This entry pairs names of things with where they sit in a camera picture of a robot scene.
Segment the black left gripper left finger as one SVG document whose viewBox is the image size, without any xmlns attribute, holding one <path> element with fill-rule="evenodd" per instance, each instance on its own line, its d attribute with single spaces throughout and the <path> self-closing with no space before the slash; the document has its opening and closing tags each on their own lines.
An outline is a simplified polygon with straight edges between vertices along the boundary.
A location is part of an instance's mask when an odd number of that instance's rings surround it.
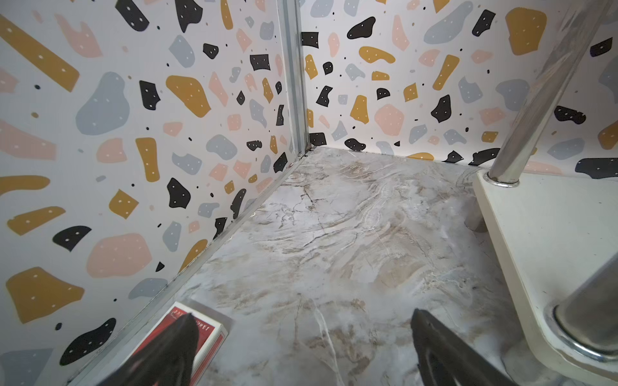
<svg viewBox="0 0 618 386">
<path fill-rule="evenodd" d="M 98 385 L 189 385 L 198 339 L 195 318 L 183 315 Z"/>
</svg>

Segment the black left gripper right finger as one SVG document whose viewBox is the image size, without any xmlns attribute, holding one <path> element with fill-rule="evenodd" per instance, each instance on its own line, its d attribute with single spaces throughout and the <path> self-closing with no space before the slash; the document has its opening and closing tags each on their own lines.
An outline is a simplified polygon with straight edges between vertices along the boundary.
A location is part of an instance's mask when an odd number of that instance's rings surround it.
<svg viewBox="0 0 618 386">
<path fill-rule="evenodd" d="M 429 311 L 416 309 L 410 327 L 423 384 L 514 384 Z"/>
</svg>

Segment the red playing card box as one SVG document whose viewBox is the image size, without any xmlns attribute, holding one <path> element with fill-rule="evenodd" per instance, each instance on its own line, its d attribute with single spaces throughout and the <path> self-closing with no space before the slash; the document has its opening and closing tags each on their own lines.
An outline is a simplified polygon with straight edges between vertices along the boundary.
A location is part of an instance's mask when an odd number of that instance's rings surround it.
<svg viewBox="0 0 618 386">
<path fill-rule="evenodd" d="M 193 360 L 192 377 L 189 383 L 191 386 L 197 385 L 206 368 L 225 342 L 229 329 L 233 326 L 231 318 L 197 301 L 184 299 L 174 302 L 148 331 L 146 337 L 134 348 L 128 358 L 144 349 L 149 342 L 171 326 L 178 318 L 187 314 L 193 315 L 198 329 L 196 355 Z"/>
</svg>

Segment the white two-tier shelf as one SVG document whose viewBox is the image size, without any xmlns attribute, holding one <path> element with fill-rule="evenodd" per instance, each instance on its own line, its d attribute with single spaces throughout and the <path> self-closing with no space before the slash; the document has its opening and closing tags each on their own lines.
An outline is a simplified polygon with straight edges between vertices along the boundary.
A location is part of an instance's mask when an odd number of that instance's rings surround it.
<svg viewBox="0 0 618 386">
<path fill-rule="evenodd" d="M 509 368 L 617 382 L 617 4 L 504 1 L 474 191 L 523 329 Z"/>
</svg>

